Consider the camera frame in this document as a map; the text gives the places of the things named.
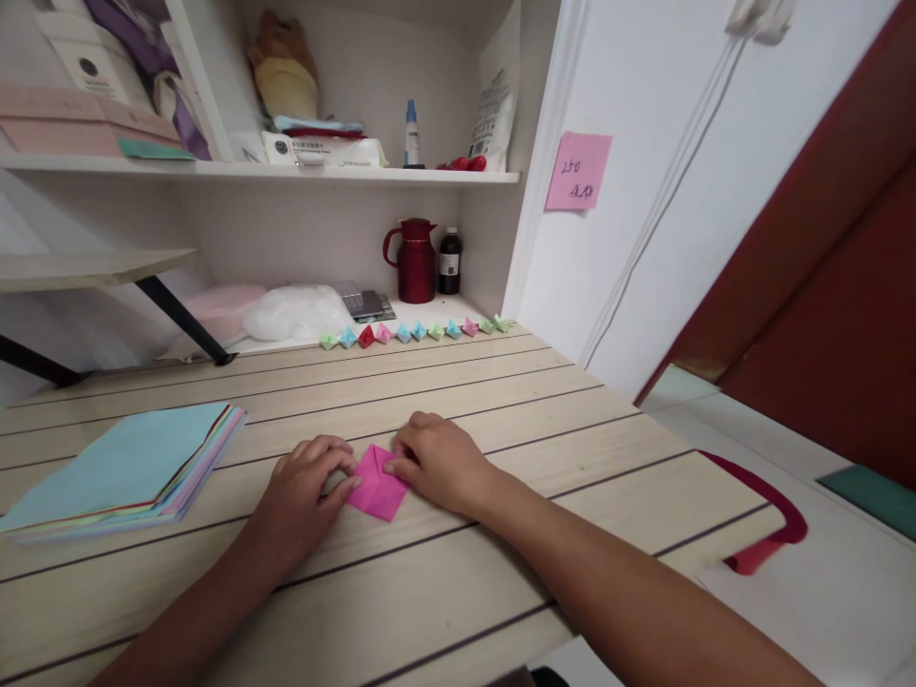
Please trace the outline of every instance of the black metal leg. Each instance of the black metal leg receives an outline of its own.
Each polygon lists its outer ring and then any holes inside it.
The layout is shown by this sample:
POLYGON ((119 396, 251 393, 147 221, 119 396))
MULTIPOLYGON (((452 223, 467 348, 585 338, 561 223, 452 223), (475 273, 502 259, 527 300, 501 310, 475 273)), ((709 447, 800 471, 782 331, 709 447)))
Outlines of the black metal leg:
POLYGON ((172 295, 172 292, 165 287, 165 284, 158 277, 147 277, 138 281, 136 285, 156 305, 162 308, 162 312, 172 318, 175 324, 194 339, 197 345, 203 348, 204 353, 213 358, 217 365, 230 364, 233 361, 236 354, 226 353, 225 349, 217 343, 217 340, 210 336, 210 332, 194 319, 194 316, 181 304, 181 301, 172 295))
POLYGON ((40 353, 26 348, 20 343, 11 341, 0 334, 0 361, 24 369, 36 377, 41 377, 55 386, 73 386, 89 376, 88 372, 73 372, 69 367, 55 363, 40 353))

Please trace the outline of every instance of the floor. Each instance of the floor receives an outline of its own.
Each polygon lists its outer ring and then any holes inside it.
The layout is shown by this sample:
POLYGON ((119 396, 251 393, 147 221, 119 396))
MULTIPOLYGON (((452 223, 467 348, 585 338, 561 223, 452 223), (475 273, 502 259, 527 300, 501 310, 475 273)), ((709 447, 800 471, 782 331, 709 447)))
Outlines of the floor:
MULTIPOLYGON (((828 687, 916 685, 916 544, 815 482, 849 463, 673 366, 642 409, 755 472, 808 521, 807 538, 755 575, 720 565, 697 582, 828 687)), ((533 665, 552 666, 572 687, 620 684, 581 637, 533 665)))

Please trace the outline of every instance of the white door frame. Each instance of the white door frame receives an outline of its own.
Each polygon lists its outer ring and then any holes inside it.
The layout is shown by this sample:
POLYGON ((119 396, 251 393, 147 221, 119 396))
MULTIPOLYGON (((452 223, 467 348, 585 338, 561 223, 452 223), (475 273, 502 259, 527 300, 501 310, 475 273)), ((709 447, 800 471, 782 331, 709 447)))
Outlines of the white door frame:
POLYGON ((586 19, 592 0, 563 0, 556 22, 551 66, 547 73, 541 112, 534 135, 531 165, 525 182, 525 197, 518 219, 512 264, 503 297, 503 317, 517 318, 522 295, 528 281, 537 228, 544 213, 544 203, 551 187, 556 146, 563 134, 567 104, 573 89, 576 65, 579 61, 586 19))

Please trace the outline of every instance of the cable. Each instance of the cable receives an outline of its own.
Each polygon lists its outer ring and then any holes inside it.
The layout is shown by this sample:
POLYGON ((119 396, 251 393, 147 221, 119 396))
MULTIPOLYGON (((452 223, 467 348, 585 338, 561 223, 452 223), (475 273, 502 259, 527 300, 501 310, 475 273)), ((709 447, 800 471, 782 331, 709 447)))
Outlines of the cable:
POLYGON ((738 67, 738 63, 741 60, 741 54, 744 52, 744 47, 747 45, 747 41, 750 36, 745 36, 740 43, 738 48, 738 54, 735 57, 735 61, 732 62, 732 66, 728 71, 728 76, 725 77, 725 84, 722 86, 722 90, 718 95, 718 100, 716 101, 716 106, 713 108, 712 113, 709 116, 709 119, 706 121, 706 125, 703 127, 702 133, 699 135, 697 140, 697 145, 694 147, 693 152, 690 154, 690 157, 687 159, 687 163, 684 165, 683 170, 681 170, 680 176, 677 178, 675 183, 674 190, 671 192, 671 195, 668 197, 668 200, 665 202, 664 206, 661 209, 661 212, 658 214, 656 221, 652 224, 652 228, 649 230, 648 237, 642 244, 642 247, 639 249, 639 252, 636 254, 635 260, 633 260, 633 265, 629 268, 626 273, 626 278, 623 282, 623 287, 620 290, 620 295, 616 299, 616 304, 614 309, 611 312, 611 317, 608 319, 608 323, 604 326, 604 329, 601 330, 601 334, 598 336, 597 341, 592 347, 589 357, 586 360, 586 363, 583 365, 585 369, 589 368, 589 365, 592 364, 592 358, 594 358, 594 353, 597 351, 598 347, 601 346, 601 342, 604 341, 604 337, 607 335, 608 331, 611 329, 611 325, 614 324, 614 318, 617 315, 617 311, 620 309, 620 304, 623 303, 623 297, 627 293, 627 289, 630 287, 630 281, 633 277, 633 273, 639 265, 639 262, 642 260, 643 255, 646 253, 646 249, 649 247, 649 243, 652 240, 652 237, 655 235, 658 226, 661 224, 661 221, 664 219, 665 214, 668 212, 668 208, 671 207, 672 202, 674 202, 675 197, 677 196, 677 191, 680 189, 680 185, 683 182, 684 178, 687 176, 690 166, 693 164, 694 159, 697 157, 700 147, 703 144, 703 140, 706 138, 706 135, 709 133, 709 129, 713 124, 713 121, 716 119, 718 110, 722 105, 722 101, 725 99, 725 94, 728 93, 728 87, 732 83, 732 77, 735 75, 735 69, 738 67))
MULTIPOLYGON (((621 289, 623 288, 623 282, 626 279, 626 275, 634 268, 634 261, 636 255, 639 252, 643 242, 646 240, 648 233, 652 228, 656 214, 664 203, 665 198, 668 197, 669 190, 672 187, 672 184, 675 182, 675 176, 677 175, 677 170, 680 168, 681 162, 687 156, 688 144, 693 139, 694 135, 699 129, 699 121, 703 113, 706 112, 709 103, 713 100, 713 95, 716 90, 716 86, 720 81, 721 76, 726 71, 726 65, 728 64, 729 58, 732 56, 736 45, 738 44, 736 38, 731 38, 725 47, 722 49, 722 53, 718 58, 716 66, 713 68, 712 73, 710 74, 709 80, 706 82, 706 86, 703 88, 703 92, 697 101, 697 105, 694 108, 694 111, 691 113, 690 118, 687 120, 687 125, 684 127, 684 133, 680 137, 680 141, 677 143, 675 148, 675 153, 671 157, 671 161, 668 163, 668 169, 665 171, 665 176, 661 180, 661 184, 658 186, 658 191, 656 192, 656 197, 652 201, 652 206, 649 209, 649 213, 646 215, 645 220, 642 223, 642 227, 639 229, 639 234, 636 235, 636 240, 633 244, 633 249, 630 251, 630 255, 627 257, 627 261, 623 266, 623 270, 620 272, 620 276, 617 278, 616 283, 614 284, 614 289, 611 291, 611 295, 605 301, 604 307, 601 309, 601 313, 598 316, 598 321, 600 323, 605 322, 611 316, 611 308, 613 307, 617 297, 620 295, 621 289)), ((586 341, 585 350, 592 351, 595 346, 597 346, 597 338, 600 335, 593 330, 589 335, 589 339, 586 341)), ((583 352, 580 362, 585 358, 585 353, 583 352)))

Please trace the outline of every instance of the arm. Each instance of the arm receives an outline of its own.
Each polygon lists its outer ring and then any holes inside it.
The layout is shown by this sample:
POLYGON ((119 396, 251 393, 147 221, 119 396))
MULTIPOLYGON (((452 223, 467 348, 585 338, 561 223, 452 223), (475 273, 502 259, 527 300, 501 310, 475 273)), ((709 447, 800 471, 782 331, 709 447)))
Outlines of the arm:
POLYGON ((239 625, 327 534, 350 492, 353 449, 340 437, 301 442, 274 466, 258 507, 226 553, 165 610, 92 687, 190 685, 239 625), (351 475, 325 499, 336 469, 351 475))
POLYGON ((489 463, 454 423, 414 413, 395 450, 385 470, 519 551, 626 684, 820 685, 687 578, 489 463))

